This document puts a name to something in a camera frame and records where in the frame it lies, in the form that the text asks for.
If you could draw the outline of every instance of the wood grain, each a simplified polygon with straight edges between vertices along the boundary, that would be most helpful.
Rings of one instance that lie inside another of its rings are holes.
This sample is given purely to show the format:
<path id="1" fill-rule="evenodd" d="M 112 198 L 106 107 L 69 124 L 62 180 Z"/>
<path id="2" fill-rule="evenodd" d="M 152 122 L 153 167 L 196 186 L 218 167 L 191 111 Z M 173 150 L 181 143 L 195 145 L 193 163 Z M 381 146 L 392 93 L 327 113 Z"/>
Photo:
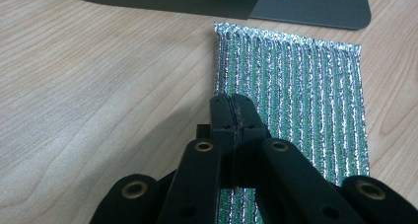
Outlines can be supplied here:
<path id="1" fill-rule="evenodd" d="M 352 32 L 0 0 L 0 223 L 88 223 L 118 179 L 173 170 L 208 122 L 215 21 L 361 44 L 371 174 L 418 206 L 418 2 L 369 2 Z"/>

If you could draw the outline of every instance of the black plastic tool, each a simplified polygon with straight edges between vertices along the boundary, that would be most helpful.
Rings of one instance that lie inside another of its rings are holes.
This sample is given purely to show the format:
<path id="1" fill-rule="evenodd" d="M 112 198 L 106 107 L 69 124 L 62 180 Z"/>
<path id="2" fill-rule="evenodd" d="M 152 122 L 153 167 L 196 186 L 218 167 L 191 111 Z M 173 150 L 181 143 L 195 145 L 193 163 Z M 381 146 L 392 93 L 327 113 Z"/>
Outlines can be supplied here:
<path id="1" fill-rule="evenodd" d="M 294 144 L 271 138 L 249 98 L 217 96 L 210 110 L 176 171 L 121 179 L 91 223 L 215 224 L 220 189 L 234 187 L 255 188 L 267 224 L 418 223 L 415 207 L 375 179 L 329 183 Z"/>

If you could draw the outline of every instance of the metal base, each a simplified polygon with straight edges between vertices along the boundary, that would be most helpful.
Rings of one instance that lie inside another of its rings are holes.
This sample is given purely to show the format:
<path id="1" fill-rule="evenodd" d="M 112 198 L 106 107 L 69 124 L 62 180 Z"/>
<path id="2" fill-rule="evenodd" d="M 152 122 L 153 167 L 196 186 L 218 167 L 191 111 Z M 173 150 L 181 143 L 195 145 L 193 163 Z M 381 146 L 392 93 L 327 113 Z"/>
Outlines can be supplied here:
<path id="1" fill-rule="evenodd" d="M 86 0 L 98 4 L 235 19 L 263 19 L 359 30 L 371 20 L 368 0 Z"/>

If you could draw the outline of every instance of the wooden table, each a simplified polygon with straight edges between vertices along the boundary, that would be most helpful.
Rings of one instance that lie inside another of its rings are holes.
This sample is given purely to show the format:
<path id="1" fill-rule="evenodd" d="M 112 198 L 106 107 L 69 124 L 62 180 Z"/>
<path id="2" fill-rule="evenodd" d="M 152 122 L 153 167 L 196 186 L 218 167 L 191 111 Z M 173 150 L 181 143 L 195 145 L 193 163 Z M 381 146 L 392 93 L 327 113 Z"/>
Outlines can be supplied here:
<path id="1" fill-rule="evenodd" d="M 159 179 L 208 122 L 226 21 L 359 43 L 371 175 L 418 206 L 418 2 L 369 0 L 352 32 L 0 0 L 0 223 L 87 223 L 118 179 Z"/>

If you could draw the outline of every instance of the corrugated foil sheet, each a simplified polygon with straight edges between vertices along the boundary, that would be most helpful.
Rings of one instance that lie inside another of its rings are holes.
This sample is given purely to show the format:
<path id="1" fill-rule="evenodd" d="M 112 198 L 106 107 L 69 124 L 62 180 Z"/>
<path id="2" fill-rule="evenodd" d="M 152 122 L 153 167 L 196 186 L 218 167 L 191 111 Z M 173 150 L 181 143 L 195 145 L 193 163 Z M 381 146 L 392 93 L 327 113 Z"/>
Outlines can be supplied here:
<path id="1" fill-rule="evenodd" d="M 369 174 L 357 44 L 216 23 L 215 94 L 250 97 L 272 136 L 329 181 Z M 220 223 L 262 223 L 254 190 L 221 194 Z"/>

